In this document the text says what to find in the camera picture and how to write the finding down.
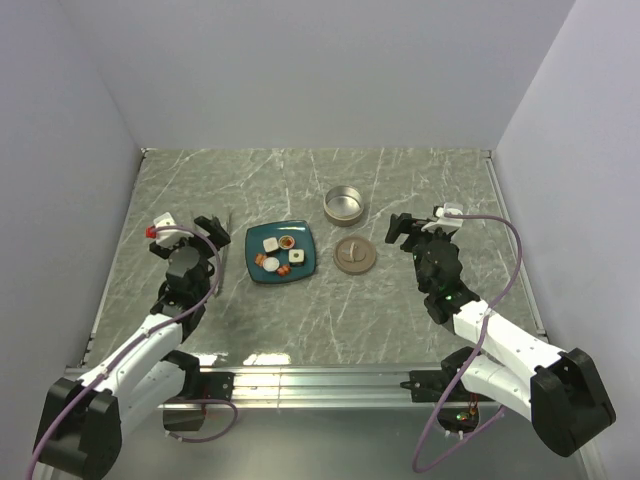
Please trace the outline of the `sushi roll green centre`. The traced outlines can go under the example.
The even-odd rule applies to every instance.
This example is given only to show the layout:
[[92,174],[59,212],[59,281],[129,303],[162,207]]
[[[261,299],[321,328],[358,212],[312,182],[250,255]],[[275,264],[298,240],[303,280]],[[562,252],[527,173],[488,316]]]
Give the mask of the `sushi roll green centre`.
[[293,266],[301,266],[305,263],[306,254],[304,249],[292,248],[288,251],[288,262]]

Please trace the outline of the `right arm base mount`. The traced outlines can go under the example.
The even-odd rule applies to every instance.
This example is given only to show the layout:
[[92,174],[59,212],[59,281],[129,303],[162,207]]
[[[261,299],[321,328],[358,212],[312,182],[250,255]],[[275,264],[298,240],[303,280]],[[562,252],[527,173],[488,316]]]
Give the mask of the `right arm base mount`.
[[[412,370],[409,379],[400,383],[400,387],[410,392],[413,403],[437,403],[449,384],[449,377],[442,370]],[[447,397],[447,403],[456,406],[443,406],[436,416],[437,424],[446,432],[469,434],[480,423],[480,397],[467,391],[458,383]]]

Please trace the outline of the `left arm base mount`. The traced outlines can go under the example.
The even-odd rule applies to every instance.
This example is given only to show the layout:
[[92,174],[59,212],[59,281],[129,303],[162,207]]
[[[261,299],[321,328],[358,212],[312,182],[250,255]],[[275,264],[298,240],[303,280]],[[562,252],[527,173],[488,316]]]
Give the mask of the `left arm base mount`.
[[170,436],[199,432],[210,408],[230,408],[234,389],[234,373],[197,372],[185,389],[162,407],[164,429]]

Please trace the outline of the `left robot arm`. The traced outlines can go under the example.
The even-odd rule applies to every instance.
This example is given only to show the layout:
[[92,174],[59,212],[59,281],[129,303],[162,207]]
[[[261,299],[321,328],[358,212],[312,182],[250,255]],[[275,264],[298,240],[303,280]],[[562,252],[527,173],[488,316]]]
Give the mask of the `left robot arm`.
[[37,464],[81,479],[101,479],[125,440],[165,403],[229,405],[233,377],[214,380],[179,346],[198,327],[222,273],[220,251],[230,241],[217,217],[191,228],[165,213],[148,227],[149,250],[166,260],[158,296],[137,330],[110,356],[75,380],[47,392],[26,476]]

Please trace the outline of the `plain white rice block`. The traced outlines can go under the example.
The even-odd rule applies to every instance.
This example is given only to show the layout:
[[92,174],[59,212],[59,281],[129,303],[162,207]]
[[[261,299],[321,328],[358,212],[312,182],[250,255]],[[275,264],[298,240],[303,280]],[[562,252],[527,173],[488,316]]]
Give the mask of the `plain white rice block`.
[[272,252],[276,252],[279,250],[280,245],[279,241],[276,237],[268,237],[265,238],[262,242],[264,252],[270,254]]

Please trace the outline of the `small bowl with red food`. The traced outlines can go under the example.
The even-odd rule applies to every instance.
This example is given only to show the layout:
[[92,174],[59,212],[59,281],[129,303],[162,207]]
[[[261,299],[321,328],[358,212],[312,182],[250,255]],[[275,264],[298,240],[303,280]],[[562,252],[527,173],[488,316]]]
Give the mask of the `small bowl with red food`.
[[278,239],[280,249],[289,250],[295,245],[295,239],[291,235],[283,235]]

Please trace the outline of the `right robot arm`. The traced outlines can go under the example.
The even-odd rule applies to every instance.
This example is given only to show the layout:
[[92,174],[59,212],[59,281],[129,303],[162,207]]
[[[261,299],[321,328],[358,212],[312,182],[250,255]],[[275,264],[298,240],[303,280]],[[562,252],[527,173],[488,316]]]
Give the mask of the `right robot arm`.
[[429,317],[469,346],[441,363],[441,387],[412,372],[405,388],[416,402],[475,396],[499,403],[529,420],[552,452],[569,457],[616,421],[616,413],[593,359],[583,350],[565,351],[527,333],[496,311],[461,278],[454,235],[467,215],[437,206],[429,219],[392,215],[385,241],[405,238],[401,250],[413,257],[419,291]]

